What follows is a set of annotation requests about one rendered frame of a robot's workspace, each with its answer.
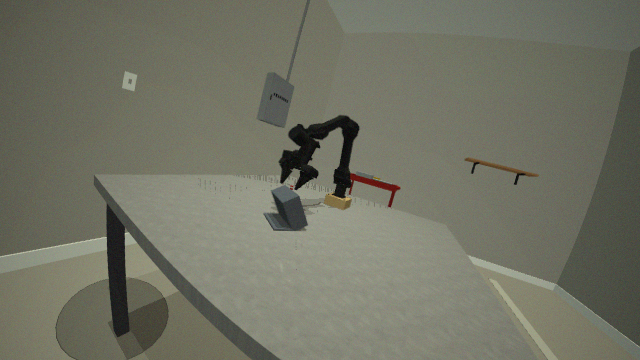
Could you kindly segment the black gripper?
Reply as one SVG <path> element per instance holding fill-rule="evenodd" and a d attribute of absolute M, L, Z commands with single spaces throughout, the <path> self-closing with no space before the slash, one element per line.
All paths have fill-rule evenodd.
<path fill-rule="evenodd" d="M 290 162 L 288 161 L 287 158 L 280 158 L 278 163 L 280 163 L 279 165 L 281 166 L 281 178 L 280 178 L 280 183 L 282 184 L 287 177 L 291 174 L 292 169 L 298 169 L 301 170 L 300 171 L 300 177 L 295 185 L 295 190 L 298 190 L 301 186 L 303 186 L 305 183 L 307 183 L 308 181 L 310 181 L 311 179 L 317 178 L 318 177 L 318 171 L 310 166 L 307 165 L 309 160 L 312 161 L 312 154 L 305 150 L 300 148 L 299 149 L 302 153 L 302 159 L 301 161 L 297 162 L 296 160 L 291 160 Z M 296 166 L 296 167 L 295 167 Z M 299 168 L 301 167 L 301 168 Z M 291 170 L 290 170 L 291 169 Z M 303 172 L 304 171 L 304 172 Z"/>

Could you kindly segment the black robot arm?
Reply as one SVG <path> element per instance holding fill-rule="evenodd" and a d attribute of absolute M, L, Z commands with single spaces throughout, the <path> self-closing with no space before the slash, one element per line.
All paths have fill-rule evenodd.
<path fill-rule="evenodd" d="M 293 127 L 288 138 L 294 141 L 300 148 L 309 151 L 312 155 L 316 148 L 320 148 L 319 141 L 315 139 L 324 139 L 331 131 L 341 127 L 342 135 L 344 137 L 342 154 L 340 159 L 340 165 L 334 170 L 334 183 L 336 185 L 335 193 L 332 194 L 339 198 L 346 198 L 345 192 L 347 188 L 350 188 L 352 183 L 350 179 L 349 163 L 351 158 L 351 152 L 353 142 L 357 137 L 359 131 L 359 125 L 354 120 L 347 116 L 338 115 L 337 117 L 321 124 L 312 124 L 305 129 L 301 124 L 297 124 Z M 315 138 L 315 139 L 313 139 Z M 283 150 L 282 157 L 291 160 L 301 161 L 302 153 L 300 150 Z"/>

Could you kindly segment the grey sloped panel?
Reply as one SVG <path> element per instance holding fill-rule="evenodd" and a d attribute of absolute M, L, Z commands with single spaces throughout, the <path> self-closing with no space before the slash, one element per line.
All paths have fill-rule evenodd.
<path fill-rule="evenodd" d="M 308 225 L 298 194 L 286 185 L 271 192 L 279 214 L 267 212 L 263 214 L 273 231 L 297 231 Z"/>

